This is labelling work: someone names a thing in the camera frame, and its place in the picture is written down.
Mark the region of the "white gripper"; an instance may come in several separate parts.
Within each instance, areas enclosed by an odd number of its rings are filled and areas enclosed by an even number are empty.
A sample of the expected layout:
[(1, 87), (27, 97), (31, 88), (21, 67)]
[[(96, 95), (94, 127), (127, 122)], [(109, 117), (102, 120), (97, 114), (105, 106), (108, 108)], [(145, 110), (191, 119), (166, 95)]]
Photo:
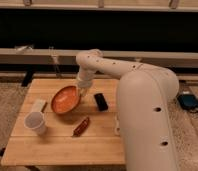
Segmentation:
[(80, 77), (76, 78), (77, 82), (77, 89), (78, 89), (78, 94), (80, 96), (85, 96), (92, 86), (92, 81), (91, 80), (83, 80)]

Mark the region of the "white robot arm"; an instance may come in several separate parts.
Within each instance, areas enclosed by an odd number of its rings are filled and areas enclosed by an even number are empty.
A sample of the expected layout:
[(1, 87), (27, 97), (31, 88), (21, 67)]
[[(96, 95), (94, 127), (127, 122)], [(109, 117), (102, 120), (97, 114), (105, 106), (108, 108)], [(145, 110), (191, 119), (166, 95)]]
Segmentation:
[(150, 64), (106, 59), (97, 49), (76, 55), (77, 86), (92, 86), (94, 74), (118, 80), (116, 108), (127, 171), (180, 171), (168, 102), (179, 90), (169, 69)]

